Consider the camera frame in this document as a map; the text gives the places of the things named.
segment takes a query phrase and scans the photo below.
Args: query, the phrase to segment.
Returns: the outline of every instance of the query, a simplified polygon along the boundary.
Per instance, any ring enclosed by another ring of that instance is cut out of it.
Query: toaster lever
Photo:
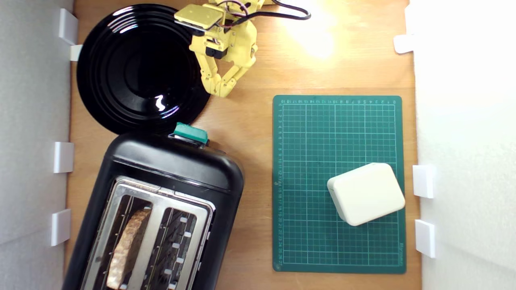
[[[201,148],[208,146],[208,133],[205,130],[195,128],[178,122],[174,133],[169,138],[179,139],[188,143],[195,144]]]

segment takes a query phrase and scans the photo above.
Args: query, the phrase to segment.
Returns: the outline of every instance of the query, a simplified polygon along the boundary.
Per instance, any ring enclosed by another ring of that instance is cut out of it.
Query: black toaster
[[[204,134],[179,124],[111,143],[63,290],[215,288],[244,176]]]

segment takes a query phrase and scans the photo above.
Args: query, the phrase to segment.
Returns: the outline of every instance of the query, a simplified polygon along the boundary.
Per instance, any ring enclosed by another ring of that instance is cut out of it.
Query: wooden table
[[[76,0],[79,42],[104,16],[147,1]],[[203,1],[155,1],[175,8]],[[243,162],[246,187],[225,254],[218,289],[420,289],[421,258],[415,250],[414,219],[419,202],[412,194],[416,163],[412,55],[397,55],[392,39],[405,33],[408,0],[296,0],[309,21],[257,18],[256,65],[227,99],[212,97],[195,126],[208,131],[228,154]],[[72,64],[71,142],[75,170],[69,176],[67,207],[72,238],[66,261],[89,200],[104,152],[115,135],[84,108]],[[352,275],[274,272],[272,269],[271,169],[272,98],[276,94],[399,94],[403,98],[407,197],[405,275]]]

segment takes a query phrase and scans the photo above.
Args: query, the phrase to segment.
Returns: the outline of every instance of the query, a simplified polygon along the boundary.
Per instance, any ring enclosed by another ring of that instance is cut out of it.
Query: green cutting mat
[[[274,98],[273,267],[276,271],[404,273],[405,209],[358,227],[342,221],[326,181],[371,162],[404,190],[399,96]]]

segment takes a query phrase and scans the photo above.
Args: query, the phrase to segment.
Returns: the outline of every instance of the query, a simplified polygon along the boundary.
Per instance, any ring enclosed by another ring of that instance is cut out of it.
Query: white clip
[[[79,61],[79,55],[82,49],[82,44],[70,46],[70,61]]]
[[[435,167],[431,165],[412,166],[412,180],[414,183],[414,195],[424,198],[433,198],[433,177]]]
[[[394,37],[394,51],[397,54],[404,54],[414,51],[414,36],[413,35],[397,35]]]
[[[52,234],[50,245],[52,247],[70,239],[72,226],[72,211],[70,209],[52,214]]]
[[[70,142],[55,142],[54,173],[73,171],[74,144]]]
[[[416,9],[414,4],[409,4],[405,7],[405,27],[406,34],[396,35],[393,39],[394,51],[398,54],[414,51],[415,32],[417,29]]]
[[[79,20],[68,10],[61,8],[59,14],[59,37],[69,45],[76,45],[78,27]]]
[[[436,257],[436,228],[433,224],[417,219],[416,250],[434,259]]]

